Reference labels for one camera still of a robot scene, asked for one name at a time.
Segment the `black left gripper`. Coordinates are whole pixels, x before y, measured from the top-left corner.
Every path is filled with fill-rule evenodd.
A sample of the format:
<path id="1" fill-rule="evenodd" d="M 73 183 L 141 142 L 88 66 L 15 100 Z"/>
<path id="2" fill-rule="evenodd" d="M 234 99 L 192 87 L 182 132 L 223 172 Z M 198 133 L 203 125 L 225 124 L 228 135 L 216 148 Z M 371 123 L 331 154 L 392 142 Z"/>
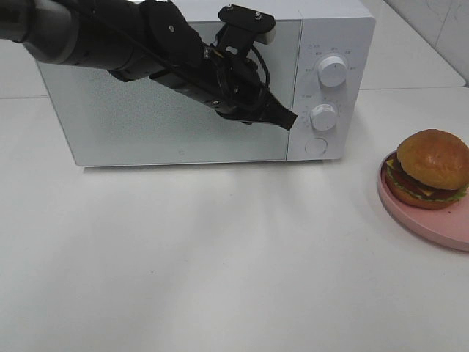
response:
<path id="1" fill-rule="evenodd" d="M 266 123 L 289 131 L 297 119 L 271 92 L 266 93 L 259 65 L 249 58 L 210 55 L 199 67 L 174 65 L 149 78 L 228 120 Z"/>

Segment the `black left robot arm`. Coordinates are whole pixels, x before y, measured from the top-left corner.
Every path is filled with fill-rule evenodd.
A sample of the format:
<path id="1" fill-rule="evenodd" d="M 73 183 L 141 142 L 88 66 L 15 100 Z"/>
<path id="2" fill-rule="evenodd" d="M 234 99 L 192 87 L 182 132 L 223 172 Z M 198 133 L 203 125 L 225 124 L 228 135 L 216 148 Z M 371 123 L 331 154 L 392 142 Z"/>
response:
<path id="1" fill-rule="evenodd" d="M 257 43 L 276 26 L 267 13 L 236 4 L 205 43 L 172 1 L 3 1 L 1 38 L 37 61 L 91 67 L 128 82 L 149 78 L 245 124 L 289 130 L 296 114 L 270 91 Z"/>

